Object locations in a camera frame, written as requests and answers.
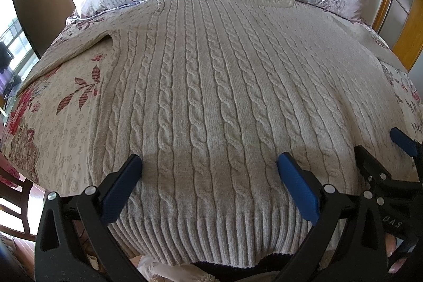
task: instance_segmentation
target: hand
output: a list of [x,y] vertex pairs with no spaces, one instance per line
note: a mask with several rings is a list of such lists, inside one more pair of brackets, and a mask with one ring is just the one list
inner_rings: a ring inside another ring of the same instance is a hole
[[[392,234],[385,233],[385,243],[386,243],[386,255],[390,257],[395,251],[395,248],[397,245],[396,238]],[[401,258],[397,260],[394,264],[392,264],[391,268],[389,269],[389,273],[390,274],[396,273],[399,270],[399,268],[402,267],[406,259],[407,257]]]

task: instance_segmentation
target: black clamp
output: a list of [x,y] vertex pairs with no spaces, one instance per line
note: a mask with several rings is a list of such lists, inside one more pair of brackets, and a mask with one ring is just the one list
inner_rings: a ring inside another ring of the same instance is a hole
[[[403,282],[423,276],[423,241],[419,241],[423,234],[423,147],[397,128],[391,137],[415,159],[420,182],[392,180],[365,148],[356,146],[357,167],[371,187],[360,196],[346,195],[331,184],[322,186],[289,153],[280,155],[279,175],[313,227],[274,282]],[[339,219],[347,219],[341,240],[329,266],[319,271]],[[388,261],[385,232],[404,240]],[[403,266],[389,275],[389,267],[414,245]]]
[[[119,171],[107,175],[98,188],[81,195],[47,196],[35,244],[37,282],[147,282],[107,228],[115,222],[141,178],[141,159],[132,154]],[[73,227],[80,220],[107,276],[94,270]]]

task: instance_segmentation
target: beige sweater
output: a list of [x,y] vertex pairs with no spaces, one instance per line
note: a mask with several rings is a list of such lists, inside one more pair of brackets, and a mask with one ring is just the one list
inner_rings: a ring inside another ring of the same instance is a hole
[[364,188],[355,145],[405,174],[389,138],[404,119],[378,46],[332,14],[292,0],[149,0],[56,44],[26,85],[106,35],[86,164],[98,185],[142,157],[142,181],[110,227],[130,254],[247,267],[295,252],[308,224],[278,176],[285,151],[341,192]]

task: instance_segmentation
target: blue clamp pad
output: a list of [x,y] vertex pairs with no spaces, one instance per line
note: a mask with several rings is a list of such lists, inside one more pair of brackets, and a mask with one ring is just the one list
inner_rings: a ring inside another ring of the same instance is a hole
[[115,222],[129,199],[135,185],[141,178],[142,160],[137,155],[131,155],[118,172],[113,185],[102,200],[102,218],[104,225]]
[[417,145],[416,142],[410,139],[406,134],[401,132],[398,128],[392,128],[390,132],[391,140],[397,144],[405,153],[410,157],[417,157]]
[[319,199],[303,177],[307,171],[303,171],[287,152],[279,156],[277,164],[279,176],[288,188],[301,216],[315,225],[320,217]]

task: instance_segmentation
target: chair back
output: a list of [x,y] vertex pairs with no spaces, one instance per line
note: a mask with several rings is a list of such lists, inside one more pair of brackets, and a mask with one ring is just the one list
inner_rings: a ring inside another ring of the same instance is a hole
[[29,200],[29,194],[31,192],[33,183],[28,179],[21,181],[20,179],[9,174],[7,171],[3,170],[1,167],[0,167],[0,176],[22,187],[22,191],[19,191],[0,182],[0,198],[3,198],[6,201],[9,201],[15,206],[21,208],[21,213],[19,214],[18,212],[15,212],[14,210],[10,209],[9,207],[5,205],[0,205],[0,210],[16,218],[19,218],[22,221],[24,232],[20,232],[15,229],[11,229],[9,227],[2,226],[2,225],[0,225],[0,231],[7,233],[9,235],[12,235],[14,237],[18,237],[18,238],[30,240],[30,241],[35,241],[36,235],[32,235],[30,233],[29,223],[28,223],[28,200]]

